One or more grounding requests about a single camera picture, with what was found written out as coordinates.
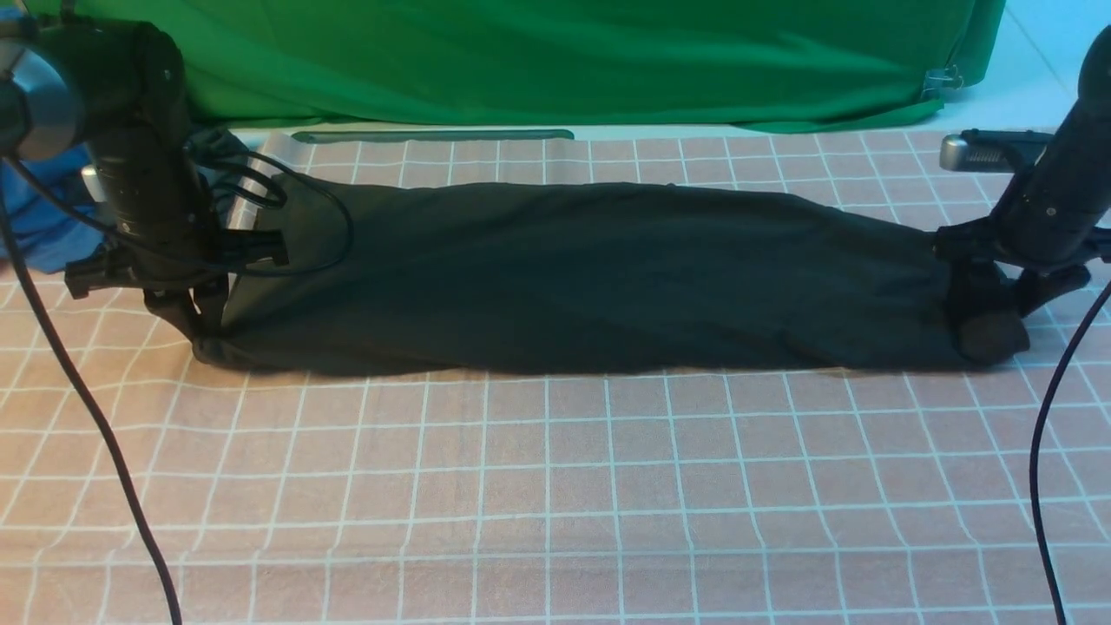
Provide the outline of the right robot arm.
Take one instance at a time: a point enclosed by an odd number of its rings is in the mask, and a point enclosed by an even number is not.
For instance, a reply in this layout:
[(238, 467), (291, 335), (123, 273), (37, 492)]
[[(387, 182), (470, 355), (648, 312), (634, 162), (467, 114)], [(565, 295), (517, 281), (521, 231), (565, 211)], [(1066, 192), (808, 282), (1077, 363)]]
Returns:
[(1110, 31), (1081, 65), (1078, 100), (1053, 134), (969, 129), (942, 141), (940, 167), (952, 173), (1008, 173), (995, 206), (964, 224), (943, 226), (935, 256), (951, 268), (947, 315), (1025, 317), (1084, 288), (1087, 264), (1108, 261), (1110, 202)]

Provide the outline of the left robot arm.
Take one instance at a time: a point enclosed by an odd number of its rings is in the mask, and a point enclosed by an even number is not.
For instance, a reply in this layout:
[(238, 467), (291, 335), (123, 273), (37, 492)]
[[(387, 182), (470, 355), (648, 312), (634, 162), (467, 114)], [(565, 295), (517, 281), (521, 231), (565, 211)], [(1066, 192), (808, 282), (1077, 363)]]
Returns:
[(3, 21), (3, 155), (86, 147), (96, 201), (114, 219), (64, 266), (69, 293), (141, 290), (152, 315), (198, 340), (221, 332), (231, 274), (288, 253), (276, 231), (227, 228), (191, 135), (183, 58), (156, 26), (71, 12)]

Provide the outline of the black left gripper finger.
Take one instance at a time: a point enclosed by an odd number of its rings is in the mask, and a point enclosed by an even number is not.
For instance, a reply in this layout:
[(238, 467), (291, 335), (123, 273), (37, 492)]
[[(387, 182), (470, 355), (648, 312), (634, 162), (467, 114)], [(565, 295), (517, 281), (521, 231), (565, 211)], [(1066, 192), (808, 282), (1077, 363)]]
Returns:
[(144, 290), (143, 302), (148, 313), (167, 321), (191, 343), (218, 335), (214, 290)]

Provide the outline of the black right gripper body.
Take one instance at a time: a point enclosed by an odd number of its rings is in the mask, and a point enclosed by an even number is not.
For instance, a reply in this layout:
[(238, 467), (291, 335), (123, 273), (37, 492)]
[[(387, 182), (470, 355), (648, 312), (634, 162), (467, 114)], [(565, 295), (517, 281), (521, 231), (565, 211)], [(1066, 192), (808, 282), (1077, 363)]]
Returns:
[(941, 226), (933, 236), (933, 252), (940, 260), (983, 260), (1019, 266), (1040, 274), (1088, 262), (1108, 262), (1110, 230), (1092, 226), (1082, 231), (1035, 224), (1008, 230), (995, 219), (982, 216)]

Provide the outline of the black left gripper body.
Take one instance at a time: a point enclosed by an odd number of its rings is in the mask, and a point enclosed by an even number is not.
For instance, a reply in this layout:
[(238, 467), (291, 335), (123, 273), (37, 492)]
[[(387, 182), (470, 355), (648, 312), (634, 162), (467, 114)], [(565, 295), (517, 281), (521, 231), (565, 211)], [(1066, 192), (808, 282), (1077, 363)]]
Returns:
[(114, 228), (96, 229), (106, 238), (106, 244), (90, 258), (66, 265), (66, 288), (76, 299), (114, 288), (164, 295), (190, 290), (196, 295), (227, 298), (231, 274), (246, 272), (247, 266), (262, 261), (277, 266), (289, 262), (279, 231), (202, 228), (159, 244), (154, 239), (128, 236)]

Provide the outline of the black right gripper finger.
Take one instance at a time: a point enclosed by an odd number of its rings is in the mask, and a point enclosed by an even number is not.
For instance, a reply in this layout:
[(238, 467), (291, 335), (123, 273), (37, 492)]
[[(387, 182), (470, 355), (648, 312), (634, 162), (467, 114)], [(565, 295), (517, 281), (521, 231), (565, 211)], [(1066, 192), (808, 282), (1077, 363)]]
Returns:
[(963, 326), (968, 321), (1012, 312), (1012, 279), (989, 260), (950, 262), (947, 321)]
[(1017, 312), (1028, 317), (1049, 302), (1085, 288), (1090, 280), (1091, 273), (1084, 265), (1063, 266), (1047, 273), (1023, 269), (1015, 280)]

